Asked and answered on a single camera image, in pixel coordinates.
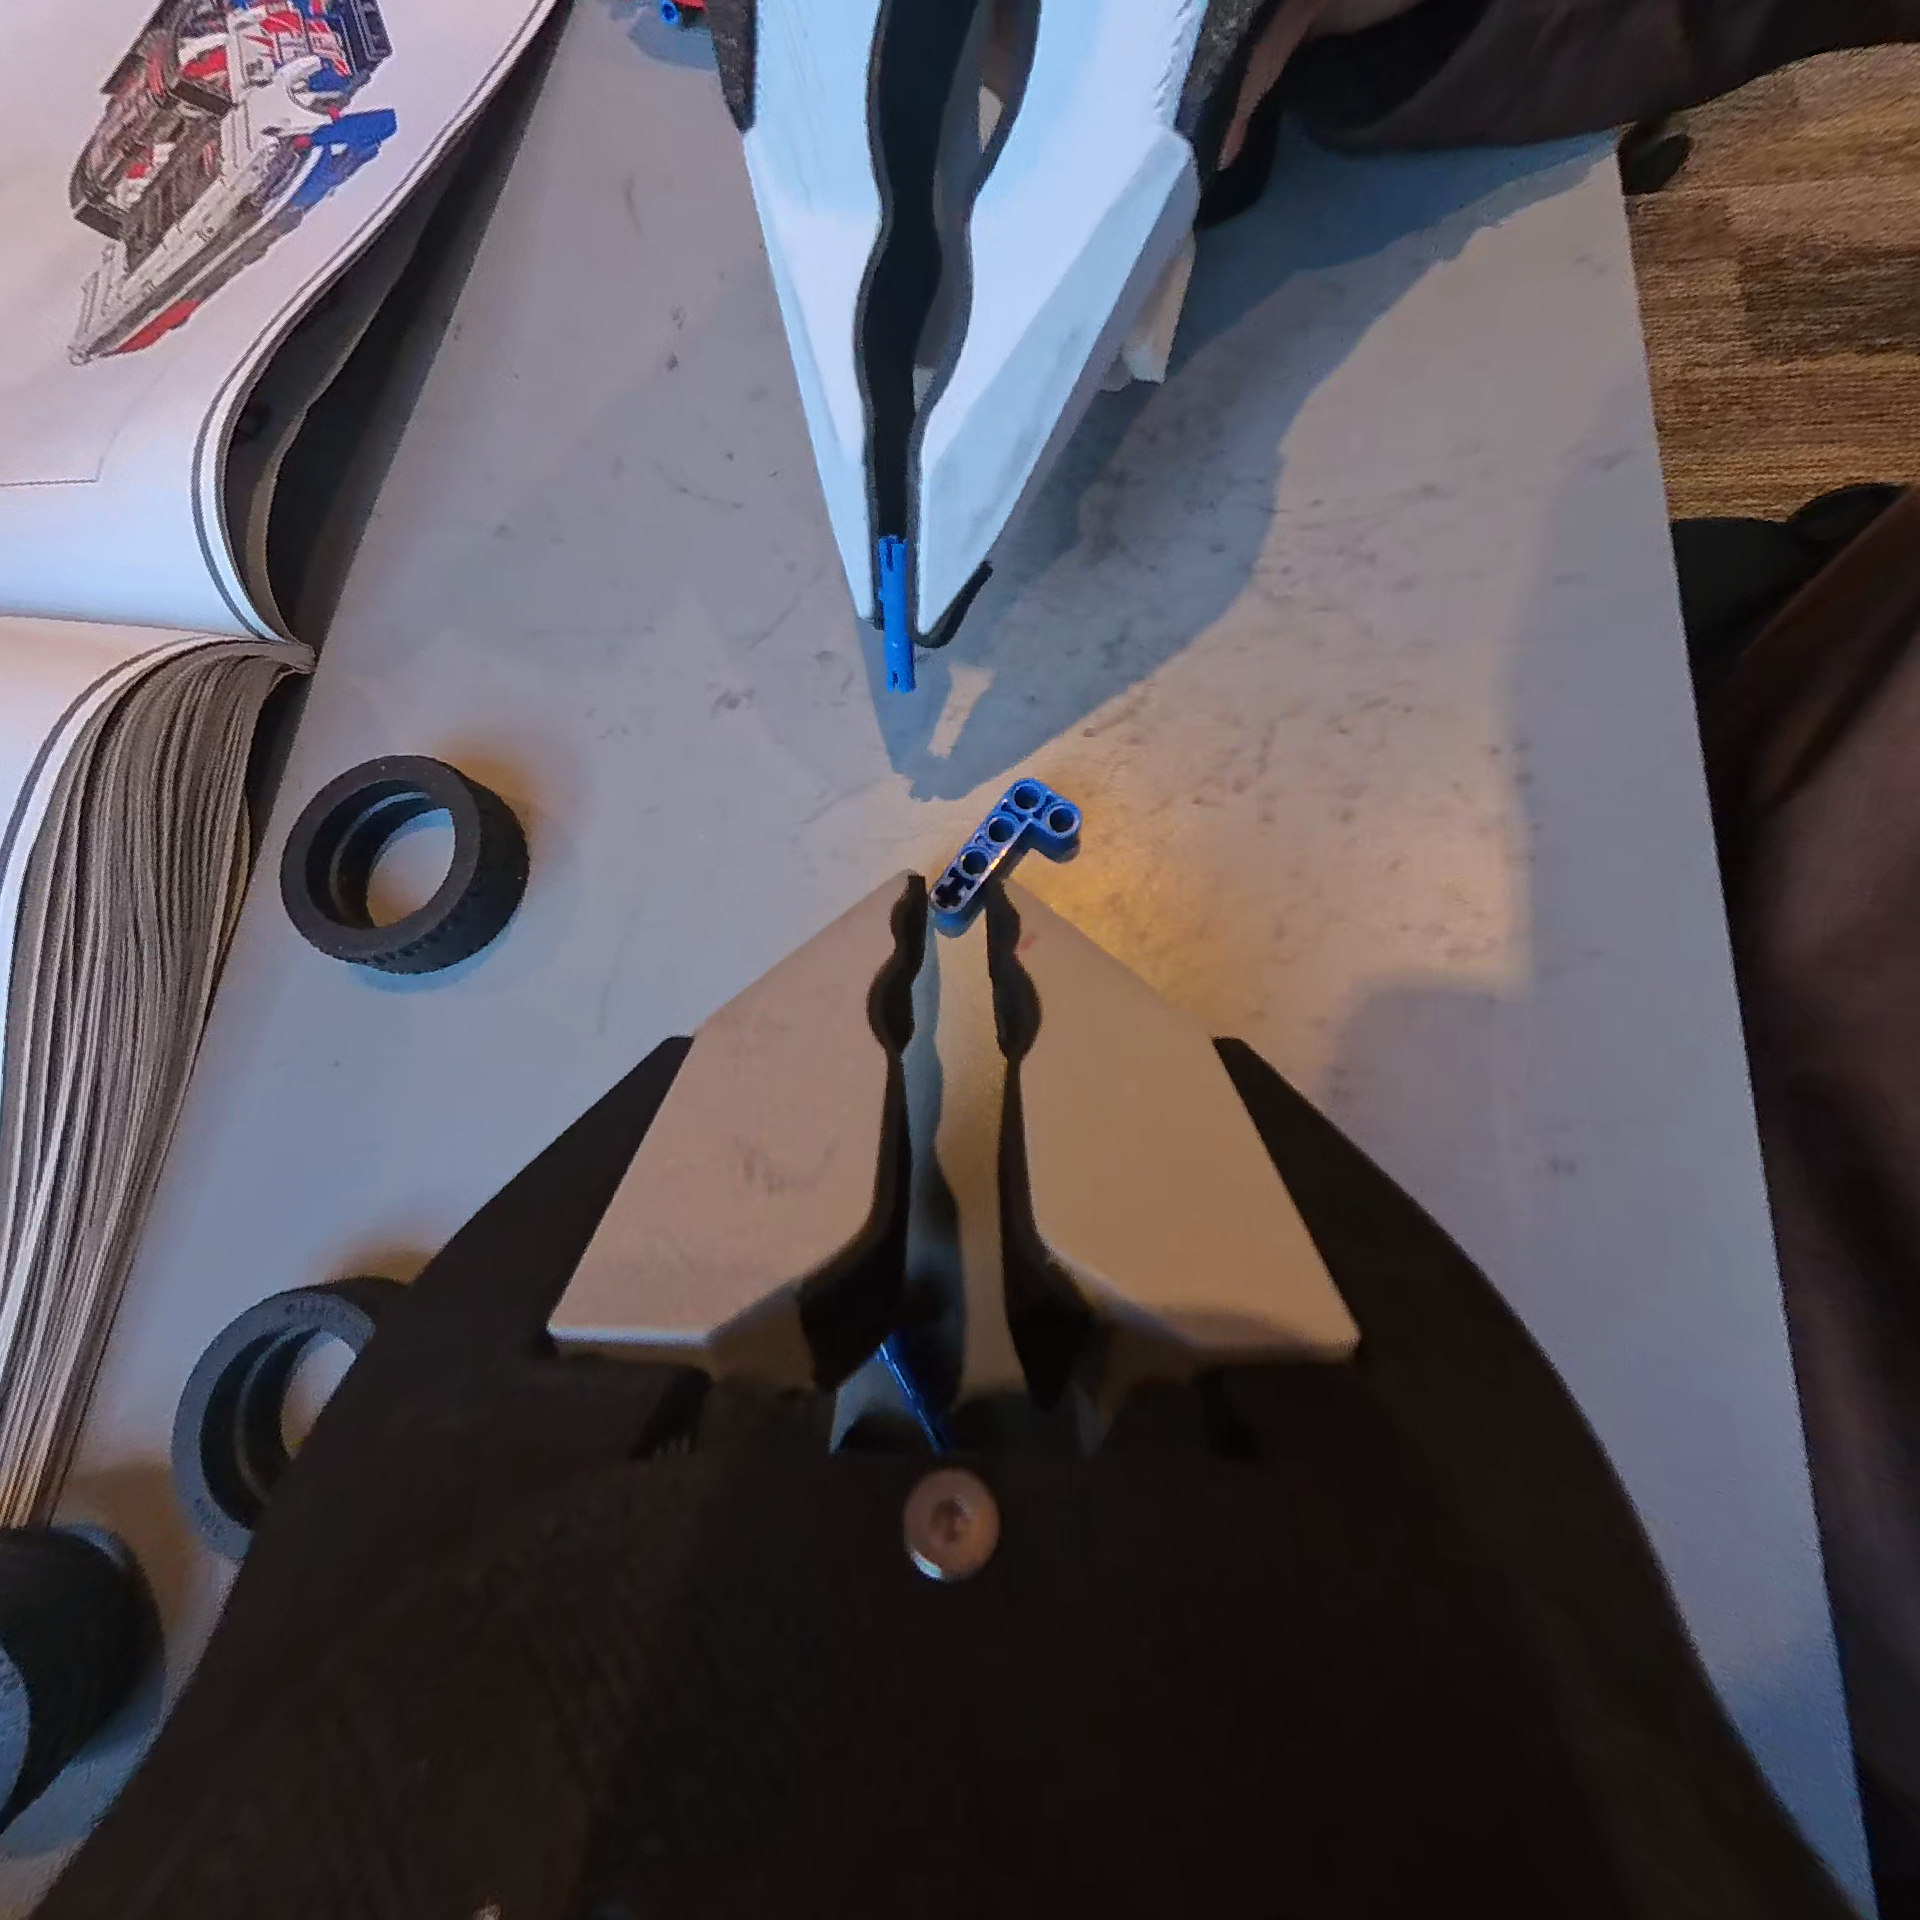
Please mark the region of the black backpack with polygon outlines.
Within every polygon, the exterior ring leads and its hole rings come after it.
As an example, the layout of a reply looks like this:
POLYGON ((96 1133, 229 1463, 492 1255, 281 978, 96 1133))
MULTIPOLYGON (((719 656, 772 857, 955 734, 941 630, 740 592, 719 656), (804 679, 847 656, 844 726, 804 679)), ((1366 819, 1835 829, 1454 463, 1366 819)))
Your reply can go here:
POLYGON ((1837 554, 1913 488, 1869 483, 1818 492, 1784 519, 1693 517, 1670 525, 1699 714, 1706 714, 1754 637, 1837 554))

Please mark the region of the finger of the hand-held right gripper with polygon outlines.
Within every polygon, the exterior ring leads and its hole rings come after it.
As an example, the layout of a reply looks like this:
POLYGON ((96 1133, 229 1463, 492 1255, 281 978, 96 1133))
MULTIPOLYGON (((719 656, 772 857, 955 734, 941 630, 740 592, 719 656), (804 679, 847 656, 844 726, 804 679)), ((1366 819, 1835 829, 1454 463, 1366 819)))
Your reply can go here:
POLYGON ((936 637, 1086 412, 1197 211, 1194 3, 1032 4, 958 243, 957 344, 913 430, 915 635, 936 637))
POLYGON ((870 344, 876 279, 895 239, 883 133, 899 4, 757 4, 742 155, 778 296, 829 529, 852 610, 876 622, 876 538, 913 542, 884 506, 895 437, 875 397, 895 342, 870 344))

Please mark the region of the blue L-shaped beam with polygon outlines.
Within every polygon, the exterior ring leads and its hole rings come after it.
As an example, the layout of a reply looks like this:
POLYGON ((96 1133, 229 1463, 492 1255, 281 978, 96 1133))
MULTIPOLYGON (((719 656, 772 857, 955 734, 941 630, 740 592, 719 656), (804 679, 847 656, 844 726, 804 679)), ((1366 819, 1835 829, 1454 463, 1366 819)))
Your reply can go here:
POLYGON ((994 885, 1028 857, 1066 863, 1078 857, 1084 812, 1039 779, 1015 780, 977 825, 927 890, 930 925, 962 936, 984 913, 994 885))

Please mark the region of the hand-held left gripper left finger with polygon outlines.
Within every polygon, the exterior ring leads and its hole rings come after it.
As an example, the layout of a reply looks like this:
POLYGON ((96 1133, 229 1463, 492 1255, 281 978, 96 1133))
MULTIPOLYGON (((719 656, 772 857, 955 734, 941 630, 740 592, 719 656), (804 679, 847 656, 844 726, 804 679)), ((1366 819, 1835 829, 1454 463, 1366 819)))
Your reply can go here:
POLYGON ((700 1025, 549 1318, 561 1353, 829 1391, 883 1344, 927 932, 924 879, 890 876, 700 1025))

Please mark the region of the grey desk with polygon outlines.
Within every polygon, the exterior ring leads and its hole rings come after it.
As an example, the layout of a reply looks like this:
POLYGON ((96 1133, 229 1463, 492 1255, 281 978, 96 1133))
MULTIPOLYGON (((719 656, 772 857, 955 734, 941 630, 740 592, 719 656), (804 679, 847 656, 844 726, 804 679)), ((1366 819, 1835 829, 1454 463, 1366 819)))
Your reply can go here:
POLYGON ((1609 143, 1282 143, 1203 240, 1172 369, 1101 399, 913 695, 850 610, 713 69, 557 41, 297 707, 64 1511, 118 1532, 158 1684, 5 1841, 35 1911, 232 1570, 180 1387, 256 1299, 412 1277, 661 1041, 1021 773, 1023 883, 1253 1045, 1561 1370, 1740 1738, 1875 1901, 1609 143), (310 799, 440 758, 525 897, 416 977, 327 958, 310 799))

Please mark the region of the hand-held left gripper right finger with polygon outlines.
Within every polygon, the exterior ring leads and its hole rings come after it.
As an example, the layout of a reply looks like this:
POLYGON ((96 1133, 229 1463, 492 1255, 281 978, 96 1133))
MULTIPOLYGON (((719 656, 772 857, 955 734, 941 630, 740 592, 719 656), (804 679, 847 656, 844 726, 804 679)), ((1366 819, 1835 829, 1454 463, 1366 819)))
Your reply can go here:
POLYGON ((1361 1346, 1205 1027, 1017 883, 987 901, 1006 1324, 1032 1398, 1111 1353, 1183 1380, 1361 1346))

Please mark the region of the open instruction booklet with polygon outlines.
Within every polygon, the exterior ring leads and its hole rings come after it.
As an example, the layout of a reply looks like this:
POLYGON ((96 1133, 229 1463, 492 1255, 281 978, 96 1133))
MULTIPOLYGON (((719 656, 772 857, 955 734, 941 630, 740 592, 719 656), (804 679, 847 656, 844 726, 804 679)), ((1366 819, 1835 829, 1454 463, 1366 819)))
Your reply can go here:
POLYGON ((284 450, 557 4, 5 4, 3 1511, 60 1501, 314 668, 284 450))

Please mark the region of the person's right hand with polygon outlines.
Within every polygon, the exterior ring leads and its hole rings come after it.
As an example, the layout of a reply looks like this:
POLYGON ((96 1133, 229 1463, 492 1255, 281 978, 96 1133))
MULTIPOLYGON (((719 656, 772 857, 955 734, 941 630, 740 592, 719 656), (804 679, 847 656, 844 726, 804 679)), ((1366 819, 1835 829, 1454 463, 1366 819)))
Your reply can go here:
POLYGON ((1231 168, 1238 160, 1256 113, 1280 84, 1299 48, 1316 37, 1354 33, 1353 23, 1364 25, 1371 8, 1373 4, 1358 4, 1354 12, 1354 4, 1346 3, 1276 3, 1266 11, 1261 35, 1250 42, 1242 64, 1233 116, 1221 139, 1221 168, 1231 168))

